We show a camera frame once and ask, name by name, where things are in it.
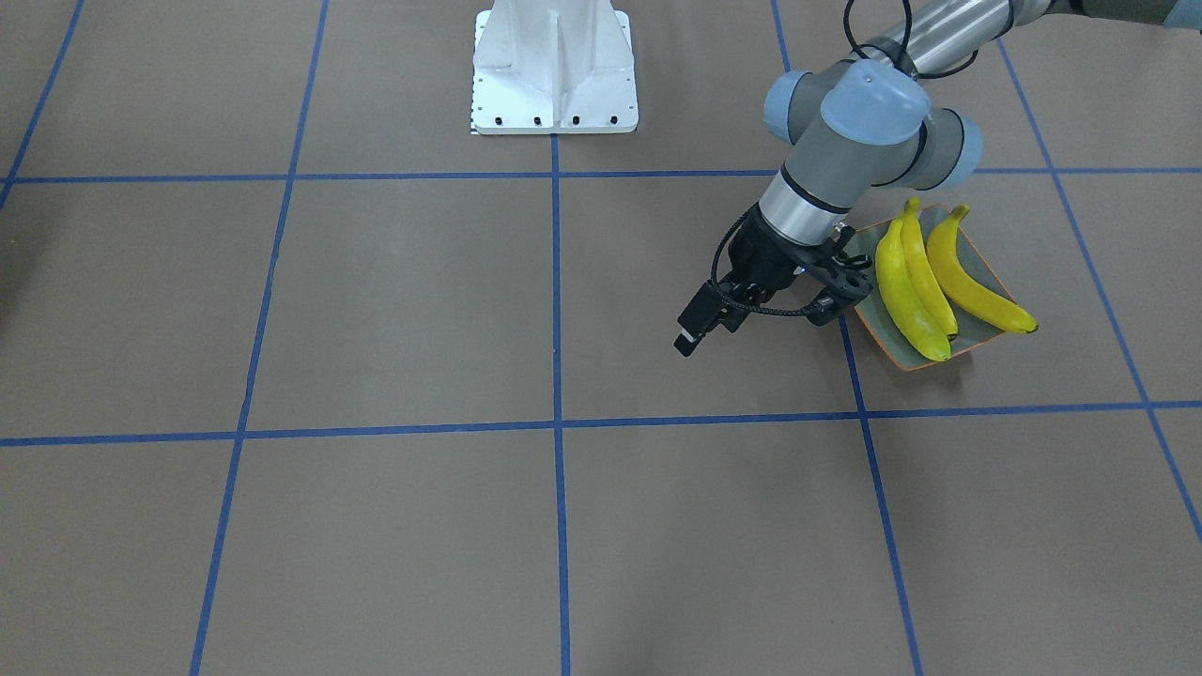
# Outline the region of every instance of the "yellow banana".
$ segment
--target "yellow banana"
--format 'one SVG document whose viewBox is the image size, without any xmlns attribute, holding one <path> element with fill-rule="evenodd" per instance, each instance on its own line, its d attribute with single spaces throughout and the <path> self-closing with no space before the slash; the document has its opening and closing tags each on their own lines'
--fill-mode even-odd
<svg viewBox="0 0 1202 676">
<path fill-rule="evenodd" d="M 902 219 L 893 219 L 888 232 L 876 245 L 876 285 L 893 324 L 902 330 L 915 350 L 936 362 L 952 358 L 947 334 L 923 307 L 906 273 L 905 253 L 902 250 Z"/>
<path fill-rule="evenodd" d="M 930 231 L 927 256 L 939 286 L 957 306 L 982 321 L 1012 333 L 1031 333 L 1040 325 L 1023 308 L 978 284 L 964 272 L 956 253 L 960 221 L 969 213 L 968 204 L 952 209 L 951 215 Z"/>
<path fill-rule="evenodd" d="M 956 322 L 956 314 L 952 313 L 952 306 L 947 303 L 947 297 L 935 280 L 935 273 L 930 271 L 930 261 L 927 260 L 927 248 L 922 243 L 922 225 L 918 224 L 920 206 L 921 201 L 917 197 L 910 197 L 902 210 L 902 249 L 905 253 L 906 272 L 910 273 L 910 283 L 914 284 L 918 300 L 930 313 L 932 319 L 948 340 L 954 340 L 959 326 Z"/>
</svg>

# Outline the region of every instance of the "plate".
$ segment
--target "plate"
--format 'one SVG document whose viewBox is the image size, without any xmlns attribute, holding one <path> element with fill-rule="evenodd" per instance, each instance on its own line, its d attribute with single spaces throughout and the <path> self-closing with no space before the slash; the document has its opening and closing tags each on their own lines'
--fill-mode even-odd
<svg viewBox="0 0 1202 676">
<path fill-rule="evenodd" d="M 926 241 L 930 231 L 939 225 L 945 218 L 947 218 L 947 208 L 936 204 L 927 207 L 918 214 L 918 223 L 922 225 L 922 236 Z M 857 254 L 869 254 L 875 256 L 876 244 L 885 237 L 888 231 L 891 221 L 882 221 L 876 225 L 865 227 L 856 232 L 856 236 L 851 238 L 847 244 L 846 251 L 849 255 Z M 999 293 L 1014 300 L 1013 295 L 1006 289 L 1001 283 L 1001 279 L 993 272 L 989 263 L 986 262 L 984 256 L 977 250 L 972 241 L 964 235 L 964 229 L 960 229 L 959 239 L 957 241 L 957 251 L 959 253 L 960 265 L 964 266 L 964 272 L 969 273 L 969 277 L 980 281 L 986 289 L 989 289 L 994 293 Z M 868 278 L 871 280 L 873 286 L 876 286 L 876 268 L 869 268 L 867 271 Z M 970 352 L 981 345 L 984 345 L 989 340 L 1005 333 L 1002 330 L 986 324 L 980 319 L 964 312 L 956 303 L 952 303 L 952 312 L 956 314 L 956 321 L 959 324 L 960 333 L 952 340 L 952 358 L 960 355 Z M 889 357 L 898 368 L 902 370 L 918 370 L 934 366 L 936 363 L 932 360 L 918 354 L 910 343 L 898 330 L 897 325 L 893 324 L 893 318 L 889 316 L 888 310 L 885 309 L 885 302 L 881 300 L 881 293 L 874 290 L 873 295 L 864 298 L 856 306 L 856 315 L 859 320 L 864 322 L 868 332 L 873 334 L 873 339 L 876 344 L 881 346 L 881 350 Z"/>
</svg>

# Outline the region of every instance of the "blue tape line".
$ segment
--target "blue tape line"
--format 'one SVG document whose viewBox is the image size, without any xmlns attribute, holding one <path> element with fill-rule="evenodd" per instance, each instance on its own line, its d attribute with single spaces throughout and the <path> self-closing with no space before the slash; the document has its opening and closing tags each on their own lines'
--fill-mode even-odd
<svg viewBox="0 0 1202 676">
<path fill-rule="evenodd" d="M 1177 399 L 1152 402 L 1158 410 L 1202 409 L 1202 399 Z M 1041 415 L 1143 410 L 1141 402 L 1105 402 L 1093 404 L 1045 404 L 1013 407 L 966 407 L 940 409 L 895 409 L 865 410 L 869 420 L 889 419 L 933 419 L 984 415 Z M 71 446 L 105 444 L 153 444 L 172 441 L 231 441 L 239 435 L 244 439 L 319 439 L 329 437 L 380 437 L 409 434 L 456 434 L 478 432 L 516 432 L 526 429 L 596 429 L 607 427 L 678 427 L 692 425 L 750 425 L 762 422 L 827 422 L 837 420 L 858 420 L 857 411 L 832 413 L 783 413 L 748 415 L 696 415 L 696 416 L 660 416 L 660 417 L 595 417 L 564 420 L 529 420 L 517 422 L 448 422 L 435 425 L 381 425 L 367 427 L 298 427 L 280 429 L 248 429 L 244 433 L 232 432 L 173 432 L 149 434 L 95 434 L 78 437 L 7 437 L 0 438 L 0 447 L 23 446 Z"/>
<path fill-rule="evenodd" d="M 856 397 L 856 410 L 859 417 L 859 433 L 864 438 L 864 450 L 868 453 L 868 468 L 873 475 L 873 490 L 876 492 L 876 509 L 881 515 L 881 528 L 885 532 L 885 547 L 889 555 L 889 568 L 893 570 L 893 586 L 897 588 L 898 607 L 902 610 L 902 623 L 905 627 L 905 639 L 910 647 L 910 664 L 915 676 L 922 676 L 922 654 L 918 651 L 918 636 L 910 613 L 910 598 L 905 591 L 905 576 L 902 574 L 902 559 L 898 557 L 897 539 L 893 534 L 893 518 L 889 516 L 889 504 L 885 497 L 885 482 L 881 479 L 880 464 L 876 462 L 876 445 L 873 443 L 873 429 L 864 407 L 864 392 L 859 384 L 859 369 L 856 368 L 856 351 L 851 345 L 851 333 L 847 331 L 847 318 L 839 318 L 839 332 L 843 334 L 843 350 L 847 357 L 847 373 L 851 378 L 851 390 Z"/>
<path fill-rule="evenodd" d="M 0 439 L 2 447 L 90 446 L 105 444 L 160 444 L 177 441 L 232 441 L 234 432 L 174 432 L 162 434 L 88 434 L 78 437 L 10 437 Z"/>
<path fill-rule="evenodd" d="M 560 178 L 703 178 L 775 176 L 776 170 L 649 170 L 649 171 L 565 171 Z"/>
<path fill-rule="evenodd" d="M 409 434 L 466 434 L 477 432 L 516 432 L 523 429 L 552 429 L 549 420 L 524 422 L 463 422 L 445 425 L 381 425 L 371 427 L 317 427 L 293 429 L 248 429 L 246 439 L 322 439 L 328 437 L 404 437 Z"/>
<path fill-rule="evenodd" d="M 201 619 L 196 627 L 196 644 L 192 646 L 190 676 L 200 676 L 201 660 L 204 657 L 204 641 L 208 636 L 209 615 L 213 611 L 213 598 L 216 593 L 218 575 L 221 571 L 221 552 L 225 547 L 226 529 L 230 524 L 230 510 L 233 504 L 234 485 L 238 480 L 238 464 L 242 459 L 242 446 L 245 439 L 246 421 L 250 417 L 250 402 L 255 395 L 255 376 L 258 372 L 258 357 L 263 349 L 263 336 L 267 331 L 267 314 L 272 304 L 272 284 L 275 277 L 275 265 L 280 257 L 280 243 L 284 241 L 284 227 L 288 219 L 288 206 L 292 200 L 292 186 L 296 183 L 297 165 L 300 162 L 300 144 L 304 140 L 305 119 L 309 115 L 309 101 L 313 97 L 313 84 L 317 77 L 317 61 L 321 57 L 321 42 L 326 32 L 326 16 L 329 12 L 329 0 L 322 0 L 321 13 L 317 17 L 317 31 L 314 36 L 313 54 L 309 58 L 309 75 L 305 81 L 304 96 L 300 100 L 300 113 L 297 118 L 296 137 L 292 141 L 292 159 L 288 162 L 287 182 L 284 185 L 284 197 L 280 201 L 280 217 L 275 225 L 275 238 L 272 242 L 272 256 L 267 266 L 267 280 L 263 284 L 263 300 L 258 308 L 258 324 L 255 328 L 255 343 L 250 351 L 250 364 L 246 367 L 246 393 L 238 414 L 238 431 L 230 453 L 230 470 L 226 475 L 225 493 L 221 498 L 221 515 L 213 540 L 213 557 L 209 561 L 209 575 L 204 583 L 204 600 L 201 604 Z"/>
<path fill-rule="evenodd" d="M 242 462 L 242 438 L 233 441 L 230 453 L 230 469 L 226 470 L 226 486 L 221 493 L 221 514 L 218 516 L 218 530 L 213 538 L 213 556 L 209 557 L 209 575 L 204 580 L 204 599 L 201 601 L 201 618 L 196 623 L 196 642 L 192 645 L 190 676 L 200 676 L 201 658 L 204 656 L 204 640 L 209 633 L 209 617 L 213 613 L 213 595 L 218 588 L 218 573 L 221 570 L 221 552 L 225 550 L 226 528 L 230 526 L 230 509 L 233 505 L 233 487 L 238 480 L 238 464 Z"/>
<path fill-rule="evenodd" d="M 1055 173 L 1202 173 L 1202 167 L 1055 167 Z"/>
<path fill-rule="evenodd" d="M 688 425 L 745 425 L 752 422 L 820 422 L 831 420 L 856 420 L 855 411 L 837 413 L 781 413 L 750 415 L 694 415 L 664 417 L 599 417 L 565 420 L 565 429 L 595 429 L 600 427 L 676 427 Z"/>
<path fill-rule="evenodd" d="M 432 171 L 432 172 L 350 172 L 298 173 L 297 180 L 478 180 L 505 178 L 551 178 L 546 171 Z"/>
<path fill-rule="evenodd" d="M 1057 173 L 1084 174 L 1186 174 L 1202 173 L 1202 167 L 1057 167 Z M 748 176 L 774 176 L 776 170 L 651 170 L 651 171 L 561 171 L 564 178 L 734 178 Z M 977 167 L 974 174 L 1047 174 L 1047 167 Z M 349 173 L 298 173 L 296 180 L 483 180 L 551 178 L 547 171 L 510 172 L 349 172 Z M 286 173 L 216 173 L 216 174 L 162 174 L 162 176 L 31 176 L 12 179 L 13 185 L 71 184 L 71 183 L 236 183 L 236 182 L 285 182 Z"/>
<path fill-rule="evenodd" d="M 873 420 L 888 420 L 899 417 L 958 417 L 974 415 L 1037 415 L 1055 413 L 1118 411 L 1143 410 L 1143 408 L 1144 405 L 1139 402 L 1108 402 L 1097 404 L 1042 404 L 1027 407 L 874 410 L 864 411 L 864 415 Z"/>
<path fill-rule="evenodd" d="M 287 180 L 284 173 L 214 173 L 194 176 L 46 176 L 46 177 L 22 177 L 13 183 L 26 184 L 58 184 L 58 183 L 226 183 L 243 180 Z"/>
<path fill-rule="evenodd" d="M 8 201 L 8 192 L 12 191 L 17 172 L 20 171 L 20 164 L 25 160 L 29 142 L 34 140 L 34 131 L 37 130 L 37 121 L 42 118 L 42 111 L 46 108 L 46 101 L 50 97 L 50 90 L 54 89 L 54 82 L 59 78 L 59 70 L 67 57 L 67 48 L 71 47 L 71 38 L 75 37 L 75 30 L 79 25 L 79 14 L 82 12 L 83 0 L 76 0 L 75 12 L 71 13 L 71 20 L 67 23 L 67 32 L 63 36 L 63 43 L 59 45 L 59 53 L 54 57 L 50 75 L 46 78 L 46 85 L 42 87 L 42 95 L 37 97 L 37 106 L 34 107 L 34 114 L 29 118 L 29 125 L 25 126 L 25 136 L 22 137 L 20 147 L 17 148 L 17 156 L 13 158 L 12 166 L 8 168 L 8 178 L 5 179 L 4 188 L 0 189 L 0 209 Z"/>
<path fill-rule="evenodd" d="M 564 475 L 564 428 L 555 427 L 555 523 L 559 542 L 559 672 L 572 675 L 571 588 L 567 574 L 567 486 Z"/>
<path fill-rule="evenodd" d="M 785 66 L 785 72 L 793 70 L 789 59 L 789 43 L 785 41 L 785 26 L 780 22 L 780 5 L 772 0 L 772 20 L 776 24 L 776 45 L 780 47 L 780 61 Z"/>
<path fill-rule="evenodd" d="M 567 486 L 564 474 L 563 284 L 559 214 L 559 136 L 551 136 L 552 408 L 555 429 L 555 523 L 559 541 L 559 670 L 572 674 L 571 589 L 567 574 Z"/>
<path fill-rule="evenodd" d="M 1194 499 L 1190 497 L 1189 488 L 1182 479 L 1180 469 L 1177 467 L 1177 458 L 1173 457 L 1173 451 L 1168 446 L 1168 440 L 1160 429 L 1160 421 L 1156 419 L 1155 408 L 1152 404 L 1152 399 L 1148 397 L 1148 390 L 1143 385 L 1143 378 L 1139 375 L 1139 369 L 1136 368 L 1135 357 L 1131 355 L 1131 349 L 1127 346 L 1126 338 L 1123 336 L 1123 328 L 1119 326 L 1118 315 L 1114 314 L 1114 308 L 1111 304 L 1109 296 L 1106 293 L 1101 274 L 1099 274 L 1097 266 L 1094 265 L 1094 259 L 1089 253 L 1089 247 L 1085 244 L 1085 237 L 1081 231 L 1079 224 L 1077 223 L 1077 215 L 1073 213 L 1072 204 L 1069 202 L 1069 194 L 1065 191 L 1064 183 L 1060 180 L 1059 170 L 1057 170 L 1055 164 L 1052 161 L 1052 154 L 1048 152 L 1047 143 L 1043 141 L 1043 134 L 1040 132 L 1039 123 L 1035 121 L 1035 112 L 1031 109 L 1031 105 L 1027 100 L 1027 94 L 1023 91 L 1023 85 L 1018 81 L 1018 72 L 1014 70 L 1013 61 L 1010 60 L 1006 46 L 1002 43 L 1001 38 L 998 38 L 996 42 L 998 49 L 1001 52 L 1001 60 L 1006 64 L 1006 70 L 1010 72 L 1010 79 L 1013 82 L 1014 90 L 1018 93 L 1018 100 L 1022 102 L 1023 111 L 1027 113 L 1027 120 L 1030 123 L 1031 131 L 1035 134 L 1035 141 L 1039 143 L 1040 153 L 1043 154 L 1043 161 L 1051 171 L 1052 182 L 1055 184 L 1057 194 L 1060 196 L 1060 203 L 1064 206 L 1065 214 L 1069 217 L 1069 225 L 1072 229 L 1073 237 L 1077 239 L 1077 247 L 1081 249 L 1081 255 L 1085 260 L 1085 267 L 1089 269 L 1089 277 L 1094 280 L 1094 287 L 1097 290 L 1097 296 L 1102 301 L 1102 308 L 1106 310 L 1106 318 L 1111 322 L 1111 330 L 1114 332 L 1114 338 L 1118 340 L 1119 349 L 1123 351 L 1123 358 L 1126 361 L 1127 369 L 1131 372 L 1131 380 L 1135 383 L 1135 387 L 1139 392 L 1139 401 L 1143 403 L 1144 411 L 1148 415 L 1148 422 L 1152 425 L 1153 432 L 1156 434 L 1156 441 L 1160 444 L 1160 451 L 1165 456 L 1165 462 L 1168 464 L 1168 470 L 1173 476 L 1173 482 L 1177 484 L 1177 491 L 1182 497 L 1182 503 L 1185 505 L 1185 511 L 1190 517 L 1190 522 L 1194 524 L 1195 535 L 1197 535 L 1198 541 L 1202 541 L 1202 518 L 1198 517 L 1198 511 L 1194 505 Z"/>
<path fill-rule="evenodd" d="M 1174 402 L 1153 402 L 1154 409 L 1202 409 L 1202 399 L 1179 399 Z"/>
</svg>

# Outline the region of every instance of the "floor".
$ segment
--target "floor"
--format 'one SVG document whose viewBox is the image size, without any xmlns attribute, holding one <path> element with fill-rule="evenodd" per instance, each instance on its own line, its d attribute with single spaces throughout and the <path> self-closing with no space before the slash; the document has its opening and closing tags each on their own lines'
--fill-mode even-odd
<svg viewBox="0 0 1202 676">
<path fill-rule="evenodd" d="M 0 4 L 0 674 L 1202 672 L 1196 34 L 929 85 L 1042 328 L 902 373 L 671 345 L 841 2 L 619 2 L 641 126 L 563 138 L 468 134 L 483 8 Z"/>
</svg>

